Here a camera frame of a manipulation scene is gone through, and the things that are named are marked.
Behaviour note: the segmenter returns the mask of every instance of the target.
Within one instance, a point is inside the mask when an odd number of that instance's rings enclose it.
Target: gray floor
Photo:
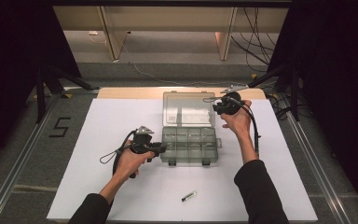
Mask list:
[[[251,74],[264,74],[252,70],[250,66],[257,70],[267,68],[251,57],[247,63],[245,54],[234,43],[231,43],[228,60],[220,61],[214,34],[210,33],[132,32],[126,39],[126,50],[122,52],[119,62],[113,63],[104,43],[98,43],[104,42],[101,33],[92,37],[93,41],[97,41],[93,42],[88,32],[66,32],[83,78],[95,86],[191,84],[223,88],[234,83],[249,83],[252,80]],[[239,34],[234,36],[243,45],[246,43]],[[273,48],[273,44],[265,36],[263,43],[266,47]],[[253,47],[251,51],[262,57],[259,48]],[[65,80],[62,84],[74,86]],[[270,85],[264,84],[261,88],[272,92]],[[59,99],[16,187],[11,192],[0,216],[0,223],[54,223],[46,220],[46,216],[94,97],[95,93],[83,92],[72,94],[70,98]],[[306,107],[302,107],[300,112],[300,123],[318,159],[343,202],[351,222],[358,223],[356,191],[337,160],[330,155],[329,145],[317,121],[311,117]],[[21,117],[11,131],[12,135],[0,149],[0,185],[5,181],[35,126],[36,113],[36,100],[30,97],[28,106],[24,107]],[[51,135],[61,133],[53,129],[57,119],[61,117],[70,118],[62,122],[69,127],[68,132],[65,137],[52,138]],[[317,223],[337,223],[288,119],[280,120],[279,123],[319,218]]]

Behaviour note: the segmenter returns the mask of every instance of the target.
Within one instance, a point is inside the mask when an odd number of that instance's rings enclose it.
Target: person's right hand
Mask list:
[[[252,102],[248,100],[243,100],[246,104],[245,108],[250,108]],[[223,128],[229,128],[232,132],[234,132],[237,137],[249,134],[250,126],[251,126],[251,118],[246,111],[240,109],[234,115],[221,114],[220,118],[226,121],[226,124],[223,125]]]

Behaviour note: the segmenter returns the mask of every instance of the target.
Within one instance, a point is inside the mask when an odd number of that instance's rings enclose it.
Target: black sleeve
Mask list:
[[[234,182],[241,192],[249,223],[289,223],[264,162],[248,161],[235,175]]]
[[[68,224],[103,224],[106,222],[111,206],[100,194],[89,194],[77,208]]]

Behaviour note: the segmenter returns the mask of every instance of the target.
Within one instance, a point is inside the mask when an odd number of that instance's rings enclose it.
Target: box lid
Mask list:
[[[213,92],[164,92],[164,127],[214,127]]]

